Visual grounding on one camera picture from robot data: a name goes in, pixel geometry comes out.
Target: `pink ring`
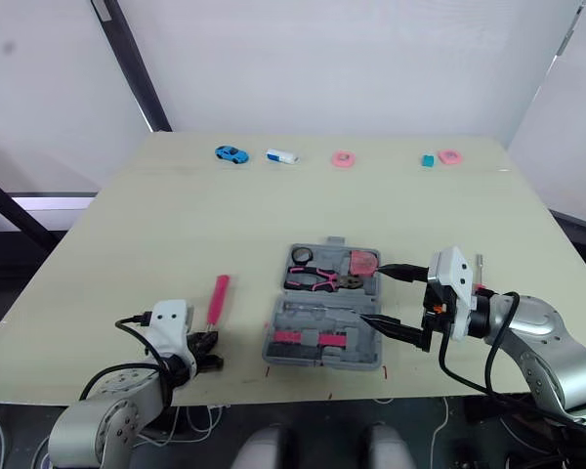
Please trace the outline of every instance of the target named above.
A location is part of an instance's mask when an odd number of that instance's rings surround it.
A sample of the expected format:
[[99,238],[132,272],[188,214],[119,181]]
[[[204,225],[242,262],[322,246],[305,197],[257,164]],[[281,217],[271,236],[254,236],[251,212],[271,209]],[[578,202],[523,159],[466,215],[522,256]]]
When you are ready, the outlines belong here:
[[332,155],[332,164],[339,168],[349,168],[356,161],[356,157],[351,151],[335,151]]
[[455,149],[442,149],[439,151],[439,160],[444,164],[462,163],[462,154]]

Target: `pink-handled pliers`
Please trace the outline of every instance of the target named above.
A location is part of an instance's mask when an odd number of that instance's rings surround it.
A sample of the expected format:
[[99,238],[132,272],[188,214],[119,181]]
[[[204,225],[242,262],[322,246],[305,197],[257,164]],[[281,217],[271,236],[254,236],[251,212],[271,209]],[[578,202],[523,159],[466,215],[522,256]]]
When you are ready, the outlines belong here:
[[289,290],[335,292],[339,288],[355,289],[362,287],[362,280],[360,277],[339,276],[334,271],[318,269],[317,267],[289,267],[287,272],[288,274],[309,274],[323,279],[323,281],[317,283],[300,283],[299,281],[287,279],[284,282],[284,288]]

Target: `small cyan block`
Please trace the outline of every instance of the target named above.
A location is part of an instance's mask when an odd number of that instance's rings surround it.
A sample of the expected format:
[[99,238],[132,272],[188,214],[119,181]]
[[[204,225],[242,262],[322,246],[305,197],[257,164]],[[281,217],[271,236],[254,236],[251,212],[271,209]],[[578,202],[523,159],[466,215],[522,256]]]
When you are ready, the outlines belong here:
[[424,154],[423,160],[421,161],[422,166],[428,166],[431,168],[434,166],[434,155],[433,154]]

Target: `gray tool case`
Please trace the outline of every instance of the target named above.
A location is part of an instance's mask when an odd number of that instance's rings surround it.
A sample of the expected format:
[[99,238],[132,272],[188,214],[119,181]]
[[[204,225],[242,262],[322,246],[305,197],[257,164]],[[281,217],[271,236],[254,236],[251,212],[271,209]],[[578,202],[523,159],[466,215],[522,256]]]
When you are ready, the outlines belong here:
[[347,276],[351,252],[373,253],[374,249],[345,245],[341,237],[330,237],[326,244],[293,244],[286,257],[281,295],[273,309],[263,359],[268,363],[304,366],[331,366],[342,369],[375,369],[382,360],[381,334],[360,318],[360,314],[380,314],[380,279],[360,277],[362,287],[336,291],[300,291],[287,288],[287,280],[316,283],[321,279],[308,274],[289,274],[296,267],[292,253],[307,247],[313,258],[306,267],[335,271]]

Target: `white cable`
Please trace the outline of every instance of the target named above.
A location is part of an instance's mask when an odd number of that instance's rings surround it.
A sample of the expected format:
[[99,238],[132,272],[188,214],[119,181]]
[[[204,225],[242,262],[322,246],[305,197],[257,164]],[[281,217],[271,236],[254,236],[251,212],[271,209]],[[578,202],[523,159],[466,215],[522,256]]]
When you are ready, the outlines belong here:
[[521,438],[519,438],[517,436],[517,434],[515,432],[513,432],[510,427],[508,426],[508,424],[506,422],[504,422],[503,418],[499,418],[499,421],[501,422],[501,424],[504,426],[504,428],[506,429],[506,431],[510,434],[510,436],[512,438],[514,438],[517,442],[521,443],[524,447],[526,448],[530,448],[532,451],[536,451],[536,452],[540,452],[541,454],[551,454],[550,451],[545,451],[544,449],[540,449],[540,448],[536,448],[533,447],[532,445],[530,445],[527,442],[524,442]]
[[0,425],[0,469],[4,469],[4,459],[6,457],[7,444],[4,439],[4,432],[2,431],[2,425]]
[[167,437],[167,440],[154,440],[150,437],[147,437],[145,435],[138,435],[139,438],[144,439],[144,442],[140,442],[137,443],[136,445],[133,446],[133,448],[136,447],[140,447],[141,445],[155,445],[156,447],[164,447],[170,443],[199,443],[199,442],[203,442],[204,440],[206,440],[208,437],[211,436],[211,432],[215,429],[215,427],[217,426],[217,424],[219,423],[220,419],[222,418],[222,413],[223,410],[221,407],[219,407],[220,409],[220,413],[217,417],[217,419],[215,420],[215,422],[213,422],[213,413],[211,412],[211,409],[206,407],[208,410],[208,429],[206,430],[206,435],[204,435],[203,437],[197,438],[195,440],[172,440],[174,433],[176,432],[176,424],[178,423],[178,414],[180,412],[180,408],[176,407],[176,415],[174,417],[174,423],[172,425],[172,430],[171,432],[169,432],[169,436]]
[[35,453],[32,454],[32,460],[30,461],[30,469],[35,469],[35,467],[37,467],[37,458],[39,457],[39,454],[41,453],[41,449],[43,449],[43,446],[46,443],[48,443],[48,440],[50,440],[50,435],[48,435],[46,438],[44,438],[41,441],[41,443],[39,444],[39,446],[35,450]]
[[432,442],[430,443],[430,469],[434,469],[434,443],[437,441],[437,434],[440,430],[445,428],[445,425],[447,425],[447,422],[449,421],[449,404],[447,403],[447,398],[443,397],[442,401],[445,404],[445,419],[432,434]]
[[48,452],[46,452],[46,455],[41,458],[41,464],[39,464],[40,469],[43,469],[43,461],[45,461],[49,457],[50,457],[50,454]]
[[172,438],[174,438],[174,433],[176,433],[176,424],[178,423],[178,415],[180,414],[180,408],[176,407],[176,414],[174,415],[174,423],[172,423],[172,429],[169,432],[169,435],[167,436],[167,440],[154,440],[150,437],[147,437],[146,435],[138,435],[139,438],[143,438],[145,441],[141,442],[141,443],[137,443],[136,445],[133,446],[133,448],[139,447],[141,445],[145,445],[147,443],[150,443],[151,445],[155,445],[156,447],[162,448],[165,447],[169,444],[169,442],[171,442]]
[[218,409],[219,409],[219,413],[217,414],[217,418],[215,419],[215,422],[213,423],[213,426],[212,427],[208,427],[208,428],[197,428],[193,424],[193,422],[191,421],[191,416],[189,415],[188,407],[187,407],[186,413],[187,413],[188,425],[191,427],[191,429],[194,432],[197,432],[197,433],[208,433],[208,432],[211,432],[211,431],[215,430],[215,427],[217,426],[217,424],[219,423],[219,421],[222,419],[222,414],[224,413],[224,408],[223,407],[218,407]]
[[204,440],[206,440],[208,437],[211,436],[211,432],[213,431],[213,428],[215,428],[215,426],[213,425],[213,412],[211,412],[211,409],[206,407],[208,409],[208,433],[206,435],[204,435],[201,438],[198,438],[196,440],[174,440],[171,443],[199,443],[199,442],[203,442]]

